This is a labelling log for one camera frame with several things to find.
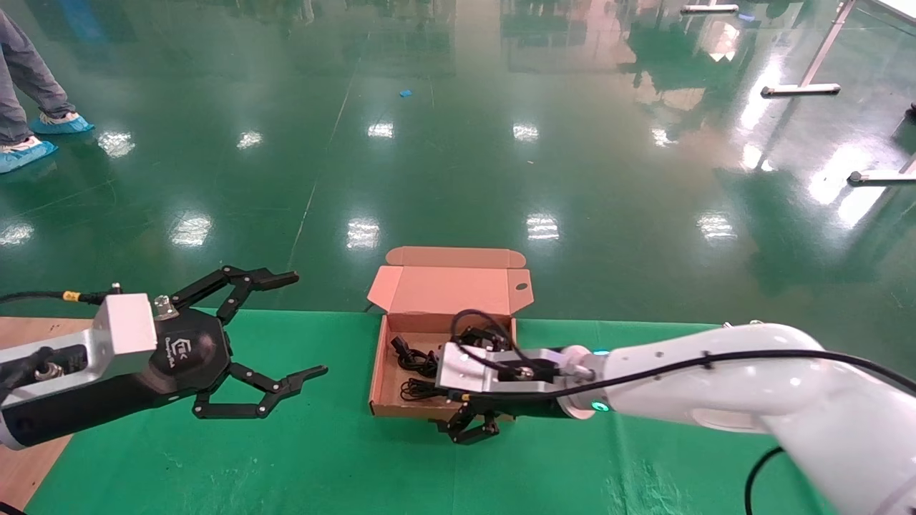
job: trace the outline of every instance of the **box lid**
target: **box lid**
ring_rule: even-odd
[[[534,302],[525,257],[505,248],[398,247],[368,299],[389,313],[510,315]]]

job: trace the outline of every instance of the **green cloth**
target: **green cloth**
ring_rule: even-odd
[[[712,326],[520,320],[524,346],[611,349]],[[366,403],[379,316],[243,311],[234,359],[273,378],[327,365],[265,420],[198,421],[192,400],[77,434],[30,515],[544,514],[743,511],[766,436],[597,413],[522,418],[497,438],[451,444],[428,422],[377,419]],[[216,401],[257,401],[227,381]],[[815,514],[820,501],[785,455],[755,489],[758,515]]]

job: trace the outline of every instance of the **metal table leg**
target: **metal table leg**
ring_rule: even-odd
[[[821,47],[817,50],[817,53],[814,54],[814,59],[811,61],[811,64],[808,65],[808,70],[805,71],[800,83],[791,86],[766,86],[760,94],[765,97],[773,97],[792,96],[796,94],[840,93],[839,84],[811,84],[811,81],[814,79],[814,74],[817,73],[817,69],[821,67],[824,58],[827,57],[830,47],[834,45],[834,41],[839,35],[840,29],[843,28],[843,24],[846,22],[846,18],[849,16],[849,13],[853,11],[855,6],[856,0],[847,0],[846,3],[843,4],[840,12],[836,15],[836,19],[834,19],[834,23],[830,27],[830,31],[827,32],[827,37],[821,42]]]
[[[717,4],[716,0],[710,0],[708,5],[685,5],[681,7],[682,15],[717,15],[725,13],[736,13],[737,4]]]
[[[916,182],[916,154],[900,170],[854,171],[849,182],[855,186],[887,186],[896,182]]]

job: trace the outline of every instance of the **cardboard box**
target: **cardboard box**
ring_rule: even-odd
[[[405,401],[401,384],[419,375],[398,366],[391,347],[395,336],[410,348],[429,352],[449,341],[454,315],[476,309],[493,315],[516,336],[512,315],[534,302],[525,257],[504,248],[398,247],[386,255],[368,299],[385,310],[378,335],[376,362],[369,391],[369,409],[376,417],[408,417],[447,421],[458,409],[445,398]],[[469,316],[459,332],[485,321]]]

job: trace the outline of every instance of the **person's leg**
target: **person's leg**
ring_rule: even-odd
[[[0,145],[18,145],[32,136],[26,123],[26,112],[19,105],[16,89],[5,61],[0,59]]]
[[[38,134],[73,134],[92,130],[54,79],[26,33],[0,9],[0,49],[13,83],[38,104],[41,115],[30,127]]]
[[[62,118],[76,111],[73,104],[67,102],[66,92],[54,80],[54,75],[28,36],[2,10],[0,47],[13,83],[38,104],[42,113],[51,118]]]
[[[28,129],[26,112],[16,99],[13,79],[0,46],[0,173],[22,168],[54,150],[57,147],[41,141]]]

